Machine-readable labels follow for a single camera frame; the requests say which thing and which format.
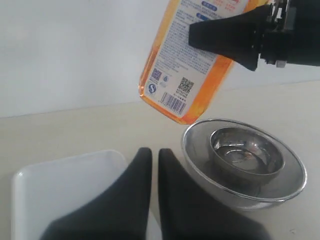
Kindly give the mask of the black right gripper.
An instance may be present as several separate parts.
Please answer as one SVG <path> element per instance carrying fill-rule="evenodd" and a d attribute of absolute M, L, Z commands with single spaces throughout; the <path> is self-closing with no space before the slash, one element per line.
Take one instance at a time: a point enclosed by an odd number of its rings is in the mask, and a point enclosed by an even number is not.
<path fill-rule="evenodd" d="M 232 17 L 192 23 L 188 44 L 229 58 L 250 71 L 257 69 L 259 54 L 278 68 L 286 64 L 318 67 L 320 2 L 274 0 L 271 13 L 270 5 L 265 4 Z"/>

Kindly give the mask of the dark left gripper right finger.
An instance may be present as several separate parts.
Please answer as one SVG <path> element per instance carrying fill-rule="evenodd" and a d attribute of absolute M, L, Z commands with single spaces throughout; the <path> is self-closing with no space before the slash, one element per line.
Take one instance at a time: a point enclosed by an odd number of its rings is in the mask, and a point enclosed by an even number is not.
<path fill-rule="evenodd" d="M 262 224 L 202 189 L 168 148 L 158 153 L 158 203 L 164 240 L 271 239 Z"/>

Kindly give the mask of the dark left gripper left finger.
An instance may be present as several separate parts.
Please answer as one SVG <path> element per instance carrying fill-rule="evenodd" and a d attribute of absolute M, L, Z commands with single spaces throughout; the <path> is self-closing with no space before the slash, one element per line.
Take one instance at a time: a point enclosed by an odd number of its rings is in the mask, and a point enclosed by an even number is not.
<path fill-rule="evenodd" d="M 49 224 L 42 240 L 145 240 L 153 156 L 140 148 L 120 177 L 81 208 Z"/>

